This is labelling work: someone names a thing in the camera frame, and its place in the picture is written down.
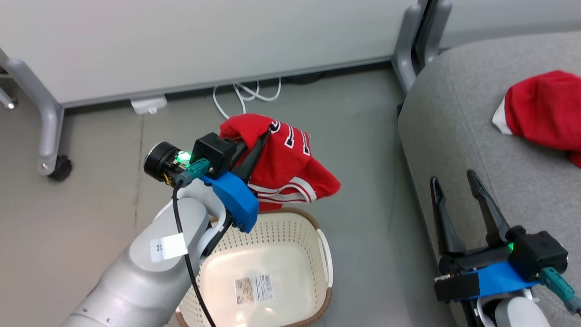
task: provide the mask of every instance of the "white plastic basket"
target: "white plastic basket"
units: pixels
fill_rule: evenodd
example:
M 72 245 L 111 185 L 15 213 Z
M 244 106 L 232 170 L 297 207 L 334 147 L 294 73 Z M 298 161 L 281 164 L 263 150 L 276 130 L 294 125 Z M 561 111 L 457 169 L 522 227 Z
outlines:
M 329 306 L 331 252 L 313 217 L 286 208 L 260 214 L 250 234 L 230 228 L 196 281 L 218 327 L 306 326 Z M 246 297 L 241 285 L 251 285 Z M 209 326 L 191 287 L 176 317 L 181 327 Z

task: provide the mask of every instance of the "teal connector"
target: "teal connector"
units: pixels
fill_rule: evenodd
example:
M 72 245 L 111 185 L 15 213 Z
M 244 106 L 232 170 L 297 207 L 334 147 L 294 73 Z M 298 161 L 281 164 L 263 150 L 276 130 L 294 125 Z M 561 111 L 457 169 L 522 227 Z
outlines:
M 541 284 L 555 293 L 571 314 L 581 312 L 581 300 L 575 296 L 575 290 L 553 267 L 544 268 L 540 275 Z
M 189 165 L 185 172 L 179 174 L 175 181 L 179 183 L 181 181 L 181 186 L 186 187 L 192 183 L 196 178 L 204 176 L 210 169 L 210 162 L 206 159 L 198 159 L 193 164 Z

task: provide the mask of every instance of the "gray fabric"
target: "gray fabric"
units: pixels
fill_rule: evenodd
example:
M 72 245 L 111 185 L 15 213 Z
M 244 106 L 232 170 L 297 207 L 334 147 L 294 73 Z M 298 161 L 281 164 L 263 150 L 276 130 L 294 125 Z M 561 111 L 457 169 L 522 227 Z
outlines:
M 581 169 L 562 151 L 502 135 L 492 125 L 510 86 L 556 69 L 581 76 L 581 32 L 454 48 L 419 74 L 399 129 L 435 251 L 432 176 L 440 180 L 468 248 L 486 245 L 486 229 L 466 179 L 466 170 L 474 169 L 511 226 L 523 225 L 531 233 L 547 230 L 569 250 L 565 277 L 581 292 Z M 551 326 L 581 326 L 581 318 L 571 316 L 547 289 L 537 287 L 533 293 Z M 453 311 L 458 323 L 465 324 L 457 308 Z

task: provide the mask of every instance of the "basket rim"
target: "basket rim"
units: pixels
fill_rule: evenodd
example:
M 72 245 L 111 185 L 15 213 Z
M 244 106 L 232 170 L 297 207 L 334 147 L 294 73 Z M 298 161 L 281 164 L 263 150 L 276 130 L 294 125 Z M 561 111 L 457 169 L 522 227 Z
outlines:
M 315 218 L 313 218 L 313 216 L 311 216 L 308 212 L 301 210 L 301 209 L 298 209 L 298 208 L 281 208 L 281 209 L 271 210 L 271 211 L 261 211 L 261 212 L 259 212 L 259 214 L 277 214 L 277 213 L 281 213 L 281 212 L 287 212 L 287 213 L 301 215 L 302 217 L 307 219 L 312 224 L 312 226 L 315 228 L 315 230 L 321 229 L 321 227 L 319 226 L 319 223 L 315 220 Z M 311 316 L 310 318 L 301 320 L 301 321 L 294 322 L 294 323 L 289 324 L 289 325 L 284 325 L 282 327 L 304 327 L 304 326 L 308 326 L 309 324 L 312 324 L 316 320 L 319 320 L 323 316 L 325 311 L 327 311 L 327 308 L 329 307 L 329 304 L 331 303 L 332 295 L 333 295 L 333 287 L 332 286 L 327 287 L 327 293 L 325 294 L 325 300 L 323 301 L 321 308 L 319 308 L 319 310 L 317 312 L 315 312 L 315 314 L 313 316 Z M 178 321 L 178 324 L 180 325 L 180 327 L 189 327 L 188 323 L 185 321 L 184 315 L 181 312 L 176 311 L 175 318 Z

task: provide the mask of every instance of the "red garment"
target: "red garment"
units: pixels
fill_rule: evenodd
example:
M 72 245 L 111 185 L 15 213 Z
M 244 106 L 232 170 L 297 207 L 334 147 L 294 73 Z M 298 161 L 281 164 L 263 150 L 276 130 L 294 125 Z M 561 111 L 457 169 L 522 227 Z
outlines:
M 257 192 L 261 211 L 293 202 L 313 202 L 335 194 L 341 184 L 313 158 L 310 135 L 255 113 L 234 116 L 220 125 L 220 137 L 242 137 L 251 150 L 273 125 L 248 186 Z
M 555 70 L 508 89 L 493 123 L 503 134 L 559 150 L 581 168 L 581 78 Z

